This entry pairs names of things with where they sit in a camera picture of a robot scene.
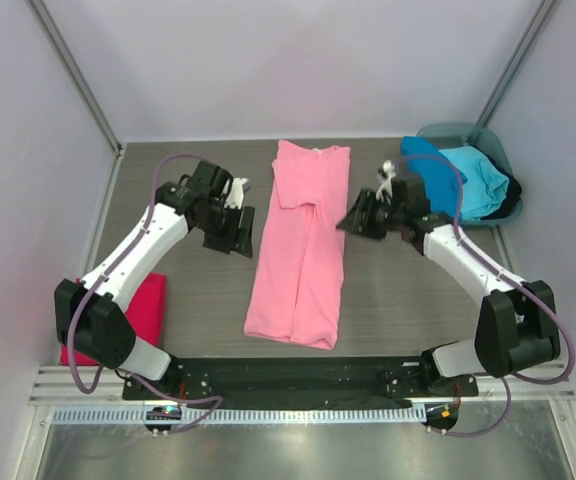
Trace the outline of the light pink t shirt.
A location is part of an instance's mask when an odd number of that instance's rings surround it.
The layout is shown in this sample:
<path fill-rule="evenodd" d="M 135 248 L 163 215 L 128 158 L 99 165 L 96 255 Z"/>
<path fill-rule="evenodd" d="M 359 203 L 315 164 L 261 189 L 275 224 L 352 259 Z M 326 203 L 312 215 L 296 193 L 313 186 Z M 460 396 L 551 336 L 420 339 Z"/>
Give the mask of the light pink t shirt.
<path fill-rule="evenodd" d="M 245 335 L 331 350 L 344 283 L 351 150 L 281 140 Z"/>

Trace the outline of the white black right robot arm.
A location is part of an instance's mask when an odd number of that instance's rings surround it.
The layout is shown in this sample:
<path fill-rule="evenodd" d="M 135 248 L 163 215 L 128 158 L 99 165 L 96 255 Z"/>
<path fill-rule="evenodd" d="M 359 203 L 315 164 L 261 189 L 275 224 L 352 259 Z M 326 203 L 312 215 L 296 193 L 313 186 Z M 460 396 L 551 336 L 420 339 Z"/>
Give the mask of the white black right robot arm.
<path fill-rule="evenodd" d="M 473 338 L 424 351 L 426 389 L 448 391 L 477 375 L 508 375 L 537 385 L 568 379 L 531 378 L 525 370 L 559 358 L 568 340 L 556 318 L 554 293 L 543 281 L 527 282 L 504 269 L 473 244 L 452 217 L 434 213 L 423 180 L 415 175 L 385 177 L 376 190 L 361 190 L 338 229 L 372 240 L 400 234 L 421 256 L 446 271 L 479 308 Z"/>

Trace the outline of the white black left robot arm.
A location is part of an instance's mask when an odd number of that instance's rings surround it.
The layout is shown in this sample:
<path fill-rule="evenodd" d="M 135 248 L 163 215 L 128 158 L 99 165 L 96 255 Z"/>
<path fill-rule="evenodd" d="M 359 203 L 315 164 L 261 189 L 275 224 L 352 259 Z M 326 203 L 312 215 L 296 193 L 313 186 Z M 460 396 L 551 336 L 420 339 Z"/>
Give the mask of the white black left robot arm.
<path fill-rule="evenodd" d="M 163 256 L 194 230 L 203 233 L 207 249 L 251 257 L 255 210 L 245 203 L 249 189 L 248 179 L 205 159 L 178 181 L 155 181 L 143 216 L 106 259 L 56 287 L 56 333 L 68 355 L 81 353 L 151 382 L 173 382 L 180 371 L 174 357 L 141 339 L 126 311 Z"/>

